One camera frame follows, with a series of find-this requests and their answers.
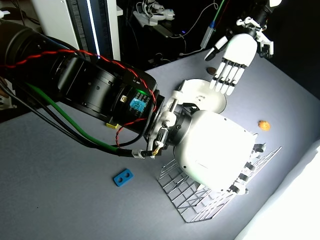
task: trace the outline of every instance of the blue toy brick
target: blue toy brick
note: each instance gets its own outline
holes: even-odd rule
[[[118,174],[117,176],[115,176],[113,178],[113,181],[118,187],[121,187],[133,177],[134,177],[133,173],[129,169],[126,169],[120,174]]]

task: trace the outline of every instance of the table surface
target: table surface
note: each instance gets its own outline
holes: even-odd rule
[[[206,52],[148,71],[166,98],[187,79],[211,80]],[[62,103],[87,132],[107,143],[115,131]],[[163,156],[137,160],[79,145],[32,113],[0,124],[0,236],[10,240],[232,240],[320,136],[320,101],[265,59],[255,57],[227,97],[225,117],[259,133],[266,153],[283,149],[216,218],[185,223],[156,178]],[[269,121],[262,132],[259,120]],[[124,130],[120,141],[135,135]],[[135,143],[144,147],[144,141]],[[117,187],[113,177],[128,168],[133,179]]]

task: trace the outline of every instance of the green light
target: green light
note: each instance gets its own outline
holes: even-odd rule
[[[148,95],[146,92],[144,92],[144,91],[142,91],[142,90],[137,89],[136,91],[137,91],[138,93],[143,94],[143,95]]]

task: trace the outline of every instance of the orange object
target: orange object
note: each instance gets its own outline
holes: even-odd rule
[[[259,121],[259,127],[263,130],[263,131],[269,131],[271,126],[270,123],[267,121]]]

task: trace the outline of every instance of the green cable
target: green cable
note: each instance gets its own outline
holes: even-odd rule
[[[53,101],[47,94],[45,94],[40,88],[33,86],[29,83],[27,83],[30,88],[32,88],[37,94],[39,94],[44,100],[46,100],[50,105],[52,105],[55,110],[58,111],[82,136],[84,136],[86,139],[90,140],[91,142],[98,144],[110,151],[116,152],[118,148],[114,146],[110,146],[106,144],[103,141],[100,141],[89,134],[87,134],[68,114],[66,114],[65,111],[63,111],[56,103]]]
[[[215,14],[214,19],[213,19],[213,22],[214,22],[214,23],[215,23],[216,20],[217,20],[218,14],[219,14],[219,12],[220,12],[220,10],[221,10],[221,7],[222,7],[222,5],[224,4],[224,2],[225,2],[225,0],[222,0],[222,2],[220,3],[220,6],[219,6],[219,8],[218,8],[218,11],[216,11],[216,14]]]

